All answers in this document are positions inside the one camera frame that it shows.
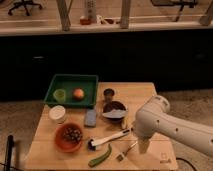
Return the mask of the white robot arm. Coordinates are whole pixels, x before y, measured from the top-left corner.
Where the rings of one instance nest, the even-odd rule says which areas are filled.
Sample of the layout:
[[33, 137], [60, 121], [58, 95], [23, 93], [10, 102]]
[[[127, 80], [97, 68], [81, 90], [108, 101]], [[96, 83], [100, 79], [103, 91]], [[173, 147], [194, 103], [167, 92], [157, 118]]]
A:
[[133, 132], [141, 140], [160, 133], [213, 157], [213, 127], [168, 114], [170, 103], [160, 95], [151, 97], [135, 114]]

